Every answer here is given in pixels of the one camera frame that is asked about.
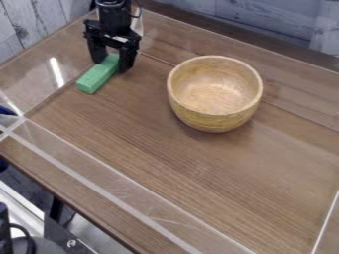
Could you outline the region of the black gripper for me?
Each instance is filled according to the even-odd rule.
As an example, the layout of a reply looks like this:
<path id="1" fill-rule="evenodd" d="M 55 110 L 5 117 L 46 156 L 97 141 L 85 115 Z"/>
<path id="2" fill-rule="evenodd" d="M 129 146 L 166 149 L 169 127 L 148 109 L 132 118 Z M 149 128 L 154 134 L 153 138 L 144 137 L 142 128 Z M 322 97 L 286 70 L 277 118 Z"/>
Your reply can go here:
<path id="1" fill-rule="evenodd" d="M 96 64 L 106 57 L 105 47 L 110 47 L 118 49 L 118 72 L 125 73 L 133 67 L 141 37 L 130 28 L 110 32 L 102 28 L 98 20 L 85 19 L 83 37 Z"/>

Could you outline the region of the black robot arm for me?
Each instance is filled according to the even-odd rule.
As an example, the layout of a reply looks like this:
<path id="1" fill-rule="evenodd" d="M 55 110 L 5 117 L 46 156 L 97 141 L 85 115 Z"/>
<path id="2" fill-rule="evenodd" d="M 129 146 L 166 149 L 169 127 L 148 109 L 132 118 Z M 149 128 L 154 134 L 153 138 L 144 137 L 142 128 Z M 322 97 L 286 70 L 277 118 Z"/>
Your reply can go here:
<path id="1" fill-rule="evenodd" d="M 125 73 L 134 63 L 141 36 L 132 30 L 130 0 L 94 0 L 97 19 L 83 20 L 83 37 L 90 59 L 100 64 L 106 48 L 117 49 L 117 71 Z"/>

